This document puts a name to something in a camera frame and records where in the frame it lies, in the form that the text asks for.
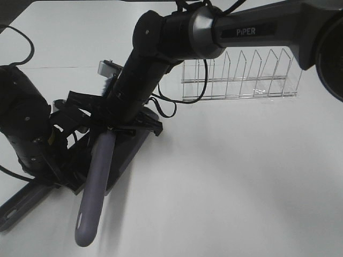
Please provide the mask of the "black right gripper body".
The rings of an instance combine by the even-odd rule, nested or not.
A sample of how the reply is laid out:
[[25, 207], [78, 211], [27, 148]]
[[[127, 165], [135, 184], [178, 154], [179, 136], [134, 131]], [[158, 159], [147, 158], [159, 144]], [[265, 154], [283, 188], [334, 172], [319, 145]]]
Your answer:
[[137, 81], [132, 73], [122, 68], [118, 75], [106, 80], [103, 95], [70, 91], [66, 103], [91, 113], [92, 119], [124, 133], [147, 130], [159, 136], [162, 122], [153, 118], [153, 112], [144, 107], [147, 98], [136, 98]]

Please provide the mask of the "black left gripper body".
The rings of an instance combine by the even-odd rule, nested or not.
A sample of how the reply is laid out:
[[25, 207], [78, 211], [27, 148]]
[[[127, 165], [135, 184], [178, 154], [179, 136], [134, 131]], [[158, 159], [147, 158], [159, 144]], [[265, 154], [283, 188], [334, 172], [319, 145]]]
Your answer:
[[55, 153], [50, 152], [51, 131], [57, 128], [67, 137], [70, 148], [85, 133], [89, 132], [91, 118], [75, 107], [52, 113], [50, 107], [11, 107], [8, 109], [8, 135], [20, 136], [29, 141], [42, 142], [42, 153], [52, 168], [57, 180], [63, 182], [64, 176], [50, 161]]

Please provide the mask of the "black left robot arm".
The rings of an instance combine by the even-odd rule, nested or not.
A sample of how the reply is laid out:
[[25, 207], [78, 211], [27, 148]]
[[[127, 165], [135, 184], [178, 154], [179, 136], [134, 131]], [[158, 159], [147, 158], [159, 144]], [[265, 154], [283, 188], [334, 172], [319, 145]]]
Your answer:
[[1, 134], [12, 146], [24, 175], [1, 171], [35, 185], [79, 192], [90, 166], [91, 118], [67, 100], [57, 109], [16, 66], [1, 66]]

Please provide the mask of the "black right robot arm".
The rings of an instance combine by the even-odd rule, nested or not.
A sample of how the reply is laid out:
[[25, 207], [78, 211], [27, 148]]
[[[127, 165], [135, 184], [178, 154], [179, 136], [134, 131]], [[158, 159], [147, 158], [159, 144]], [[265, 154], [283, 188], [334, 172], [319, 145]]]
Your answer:
[[288, 47], [299, 67], [312, 66], [336, 99], [342, 99], [342, 1], [281, 1], [221, 11], [208, 1], [168, 16], [147, 11], [133, 30], [133, 49], [104, 96], [70, 92], [67, 104], [90, 112], [100, 126], [133, 133], [162, 131], [147, 114], [161, 78], [185, 60], [214, 59], [230, 47]]

